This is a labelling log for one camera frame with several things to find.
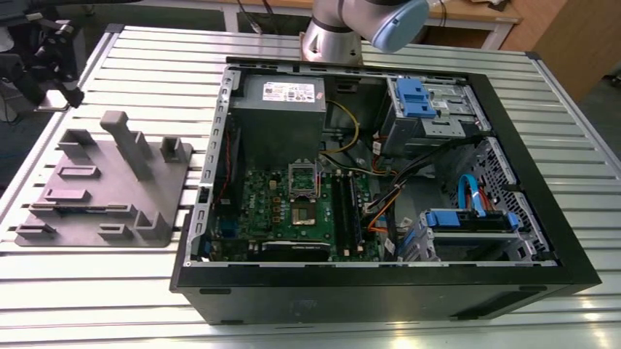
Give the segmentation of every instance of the black cable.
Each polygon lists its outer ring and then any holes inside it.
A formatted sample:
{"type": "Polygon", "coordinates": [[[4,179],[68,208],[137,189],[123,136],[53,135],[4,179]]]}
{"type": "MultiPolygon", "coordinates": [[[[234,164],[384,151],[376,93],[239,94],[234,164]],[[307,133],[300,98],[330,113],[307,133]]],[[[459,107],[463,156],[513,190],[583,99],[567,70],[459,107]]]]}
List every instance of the black cable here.
{"type": "Polygon", "coordinates": [[[263,29],[259,26],[259,23],[256,23],[256,20],[250,16],[250,13],[246,12],[246,8],[243,7],[242,1],[236,0],[236,3],[239,5],[239,9],[242,10],[243,16],[246,17],[247,21],[250,22],[250,26],[255,31],[258,31],[259,34],[263,33],[263,29]]]}
{"type": "Polygon", "coordinates": [[[280,35],[279,27],[276,26],[276,23],[275,23],[274,10],[271,9],[268,0],[263,0],[263,7],[264,7],[264,10],[267,11],[267,13],[270,15],[270,22],[271,22],[271,26],[274,27],[274,32],[275,32],[276,35],[280,35]]]}
{"type": "Polygon", "coordinates": [[[446,4],[443,0],[439,0],[442,6],[442,19],[439,20],[439,26],[446,27],[446,4]]]}
{"type": "Polygon", "coordinates": [[[379,205],[382,202],[386,202],[392,198],[394,195],[398,194],[400,187],[406,184],[406,181],[408,179],[410,175],[414,175],[418,173],[420,169],[423,169],[426,166],[431,164],[430,158],[437,156],[439,153],[443,153],[445,151],[450,150],[454,147],[458,147],[461,145],[467,145],[467,144],[474,144],[478,143],[483,140],[486,135],[478,134],[458,140],[450,140],[446,143],[442,143],[432,151],[428,153],[424,153],[419,155],[399,171],[398,175],[394,177],[391,183],[390,183],[390,191],[380,196],[379,199],[374,200],[367,208],[372,209],[376,205],[379,205]]]}

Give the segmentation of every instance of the sticker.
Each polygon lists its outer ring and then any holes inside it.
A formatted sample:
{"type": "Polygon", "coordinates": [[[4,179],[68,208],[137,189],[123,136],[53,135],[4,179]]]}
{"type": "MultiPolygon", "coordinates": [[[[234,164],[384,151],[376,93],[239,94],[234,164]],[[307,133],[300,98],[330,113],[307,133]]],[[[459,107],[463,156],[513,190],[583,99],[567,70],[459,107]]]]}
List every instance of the sticker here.
{"type": "Polygon", "coordinates": [[[382,154],[382,144],[379,142],[372,142],[372,154],[376,156],[382,154]]]}
{"type": "Polygon", "coordinates": [[[314,103],[314,85],[267,82],[263,85],[263,100],[314,103]]]}
{"type": "Polygon", "coordinates": [[[400,224],[399,224],[399,227],[408,227],[411,225],[411,223],[414,223],[414,221],[407,218],[407,217],[403,217],[403,220],[400,221],[400,224]]]}
{"type": "Polygon", "coordinates": [[[386,239],[384,247],[386,247],[386,249],[388,250],[390,254],[395,254],[395,245],[394,245],[394,243],[390,241],[388,238],[386,239]]]}
{"type": "Polygon", "coordinates": [[[446,104],[443,100],[432,100],[431,105],[434,106],[434,108],[449,109],[449,104],[446,104]]]}

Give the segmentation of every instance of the floor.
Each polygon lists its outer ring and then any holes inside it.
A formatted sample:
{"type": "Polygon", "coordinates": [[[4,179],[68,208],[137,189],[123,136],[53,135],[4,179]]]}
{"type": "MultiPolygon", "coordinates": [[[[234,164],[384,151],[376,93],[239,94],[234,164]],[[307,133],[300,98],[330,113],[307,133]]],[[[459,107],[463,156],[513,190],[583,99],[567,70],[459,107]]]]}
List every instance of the floor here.
{"type": "MultiPolygon", "coordinates": [[[[80,7],[64,7],[60,12],[63,18],[75,19],[83,24],[88,52],[93,49],[108,23],[208,31],[224,30],[224,20],[215,11],[115,5],[96,6],[95,15],[89,17],[80,7]]],[[[303,31],[308,21],[302,17],[278,16],[274,23],[260,15],[255,16],[255,20],[267,32],[274,32],[276,27],[279,33],[286,35],[296,35],[303,31]]],[[[239,16],[239,24],[242,31],[252,32],[243,16],[239,16]]],[[[581,101],[579,108],[621,158],[621,88],[611,87],[606,80],[601,81],[581,101]]],[[[0,122],[0,194],[20,168],[49,117],[51,114],[45,113],[24,113],[17,125],[9,126],[0,122]]]]}

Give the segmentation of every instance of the slotted aluminum profile table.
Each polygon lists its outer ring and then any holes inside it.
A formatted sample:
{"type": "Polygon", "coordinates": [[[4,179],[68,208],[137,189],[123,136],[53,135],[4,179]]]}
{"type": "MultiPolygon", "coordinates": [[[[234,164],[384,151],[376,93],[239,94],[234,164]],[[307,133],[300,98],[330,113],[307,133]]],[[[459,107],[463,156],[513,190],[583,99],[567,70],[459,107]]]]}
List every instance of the slotted aluminum profile table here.
{"type": "Polygon", "coordinates": [[[295,60],[299,51],[294,37],[137,27],[104,35],[80,81],[84,103],[53,115],[0,200],[0,345],[613,348],[621,342],[621,165],[545,65],[519,52],[410,46],[384,55],[366,45],[363,60],[487,74],[602,285],[491,321],[458,323],[208,326],[169,293],[225,56],[295,60]],[[55,149],[63,131],[88,129],[108,139],[99,127],[108,109],[128,113],[129,129],[147,141],[173,135],[193,146],[172,243],[160,249],[23,248],[14,229],[63,154],[55,149]]]}

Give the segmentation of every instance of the barcode label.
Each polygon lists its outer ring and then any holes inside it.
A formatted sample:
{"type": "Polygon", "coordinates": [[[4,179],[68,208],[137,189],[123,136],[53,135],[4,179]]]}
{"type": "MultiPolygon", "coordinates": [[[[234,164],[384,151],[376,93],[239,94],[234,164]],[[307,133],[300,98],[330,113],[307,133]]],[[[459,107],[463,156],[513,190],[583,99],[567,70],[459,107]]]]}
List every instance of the barcode label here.
{"type": "Polygon", "coordinates": [[[267,82],[263,85],[263,100],[314,103],[314,85],[267,82]]]}

